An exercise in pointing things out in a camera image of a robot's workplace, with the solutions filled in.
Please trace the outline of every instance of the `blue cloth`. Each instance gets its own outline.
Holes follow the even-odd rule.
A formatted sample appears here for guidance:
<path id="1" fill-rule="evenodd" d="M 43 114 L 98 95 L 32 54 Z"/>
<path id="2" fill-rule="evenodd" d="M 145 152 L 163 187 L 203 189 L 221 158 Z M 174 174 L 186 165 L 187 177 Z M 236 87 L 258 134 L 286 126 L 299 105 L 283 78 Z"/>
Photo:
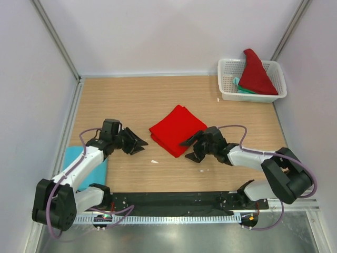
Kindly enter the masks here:
<path id="1" fill-rule="evenodd" d="M 72 146 L 65 150 L 63 170 L 65 170 L 83 151 L 82 146 Z M 79 191 L 84 191 L 92 183 L 105 185 L 107 172 L 107 159 L 98 165 L 93 171 L 83 180 L 78 188 Z"/>
<path id="2" fill-rule="evenodd" d="M 233 79 L 233 83 L 236 85 L 236 86 L 238 86 L 239 85 L 239 81 L 240 81 L 240 78 L 238 78 L 238 77 L 235 77 L 234 79 Z M 247 91 L 242 91 L 242 90 L 237 90 L 237 92 L 238 93 L 243 93 L 243 94 L 251 94 L 251 93 L 249 93 L 249 92 L 247 92 Z"/>

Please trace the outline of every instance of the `folded red cloth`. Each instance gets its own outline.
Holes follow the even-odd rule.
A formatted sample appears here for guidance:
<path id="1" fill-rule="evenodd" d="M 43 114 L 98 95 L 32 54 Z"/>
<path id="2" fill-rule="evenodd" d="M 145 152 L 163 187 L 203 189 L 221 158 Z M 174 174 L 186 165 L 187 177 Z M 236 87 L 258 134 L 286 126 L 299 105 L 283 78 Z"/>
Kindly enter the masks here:
<path id="1" fill-rule="evenodd" d="M 199 130 L 207 126 L 188 109 L 177 105 L 173 111 L 158 124 L 149 129 L 151 138 L 174 157 L 181 156 L 188 147 L 179 146 Z"/>
<path id="2" fill-rule="evenodd" d="M 278 95 L 259 57 L 251 49 L 246 49 L 243 52 L 246 55 L 246 67 L 240 78 L 239 85 L 257 94 Z"/>

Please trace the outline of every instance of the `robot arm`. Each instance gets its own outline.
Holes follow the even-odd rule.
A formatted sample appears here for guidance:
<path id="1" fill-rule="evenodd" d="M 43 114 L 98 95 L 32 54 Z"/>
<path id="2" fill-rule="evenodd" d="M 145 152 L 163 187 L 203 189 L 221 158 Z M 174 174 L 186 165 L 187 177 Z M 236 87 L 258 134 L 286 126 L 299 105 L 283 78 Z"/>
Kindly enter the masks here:
<path id="1" fill-rule="evenodd" d="M 46 224 L 47 200 L 56 183 L 62 178 L 64 179 L 58 186 L 51 203 L 52 227 L 66 231 L 72 225 L 76 213 L 91 207 L 99 209 L 108 207 L 112 202 L 109 187 L 94 183 L 86 190 L 77 192 L 80 184 L 115 149 L 122 149 L 125 153 L 133 155 L 144 150 L 142 147 L 144 145 L 147 143 L 129 128 L 123 129 L 118 120 L 106 119 L 98 139 L 94 137 L 87 142 L 85 156 L 82 152 L 72 164 L 52 180 L 42 179 L 37 184 L 32 212 L 33 220 Z"/>
<path id="2" fill-rule="evenodd" d="M 277 197 L 284 203 L 292 204 L 312 185 L 312 179 L 301 166 L 276 155 L 270 155 L 278 153 L 298 160 L 288 148 L 281 148 L 275 152 L 247 152 L 237 143 L 227 143 L 215 126 L 197 132 L 181 145 L 190 146 L 194 142 L 194 152 L 185 156 L 194 162 L 201 162 L 206 154 L 212 154 L 220 163 L 245 166 L 264 172 L 267 181 L 251 180 L 239 188 L 238 193 L 242 195 L 242 202 Z"/>

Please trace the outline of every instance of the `wooden table surface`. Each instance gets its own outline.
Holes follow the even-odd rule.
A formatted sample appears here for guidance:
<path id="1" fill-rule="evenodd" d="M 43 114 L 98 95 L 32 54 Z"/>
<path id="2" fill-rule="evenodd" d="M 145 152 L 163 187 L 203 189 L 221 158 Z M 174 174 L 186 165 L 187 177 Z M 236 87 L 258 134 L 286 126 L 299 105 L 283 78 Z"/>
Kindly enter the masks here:
<path id="1" fill-rule="evenodd" d="M 248 180 L 265 178 L 253 169 L 221 164 L 211 155 L 194 163 L 184 155 L 174 158 L 161 148 L 148 129 L 178 104 L 207 126 L 247 126 L 245 147 L 276 150 L 285 146 L 273 105 L 222 100 L 216 76 L 86 79 L 70 145 L 81 145 L 78 134 L 101 127 L 106 118 L 120 120 L 149 143 L 135 155 L 116 150 L 109 157 L 106 185 L 112 192 L 230 191 Z M 238 143 L 243 130 L 227 128 L 222 133 L 228 142 Z M 85 134 L 85 140 L 94 134 Z"/>

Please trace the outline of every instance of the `white plastic basket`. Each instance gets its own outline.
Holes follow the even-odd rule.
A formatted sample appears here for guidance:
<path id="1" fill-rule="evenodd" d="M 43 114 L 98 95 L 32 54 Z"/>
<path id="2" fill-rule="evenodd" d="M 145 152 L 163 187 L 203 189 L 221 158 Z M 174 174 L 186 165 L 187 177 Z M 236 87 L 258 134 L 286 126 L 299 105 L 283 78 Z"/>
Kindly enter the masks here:
<path id="1" fill-rule="evenodd" d="M 217 78 L 222 99 L 232 101 L 249 101 L 272 103 L 276 99 L 286 96 L 286 85 L 280 65 L 273 61 L 262 61 L 278 95 L 242 94 L 237 92 L 237 86 L 233 83 L 235 77 L 241 77 L 245 68 L 246 60 L 221 59 L 217 66 Z"/>

